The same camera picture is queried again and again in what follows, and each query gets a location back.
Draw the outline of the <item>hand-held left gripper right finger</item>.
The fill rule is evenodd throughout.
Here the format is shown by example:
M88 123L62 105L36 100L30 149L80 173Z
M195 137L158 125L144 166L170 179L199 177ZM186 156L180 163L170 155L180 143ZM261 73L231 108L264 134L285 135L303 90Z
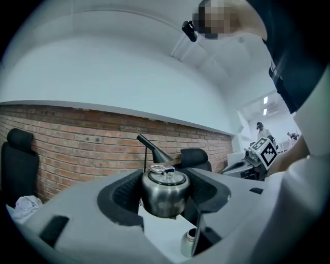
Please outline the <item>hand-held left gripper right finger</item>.
M283 174L267 181L188 169L197 190L196 241L189 263L252 263L254 250L274 210Z

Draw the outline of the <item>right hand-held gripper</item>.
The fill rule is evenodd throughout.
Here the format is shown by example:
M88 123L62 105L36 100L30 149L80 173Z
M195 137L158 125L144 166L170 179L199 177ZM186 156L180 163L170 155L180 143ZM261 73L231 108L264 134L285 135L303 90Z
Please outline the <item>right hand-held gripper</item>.
M244 159L228 165L222 175L253 180L265 180L268 170L277 157L273 137L261 137L245 150Z

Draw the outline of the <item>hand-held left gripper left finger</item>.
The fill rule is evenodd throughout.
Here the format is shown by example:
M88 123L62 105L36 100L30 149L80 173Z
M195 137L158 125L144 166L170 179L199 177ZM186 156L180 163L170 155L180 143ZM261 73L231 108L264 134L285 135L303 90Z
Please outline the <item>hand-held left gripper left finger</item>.
M138 215L142 173L63 190L18 229L48 263L167 263Z

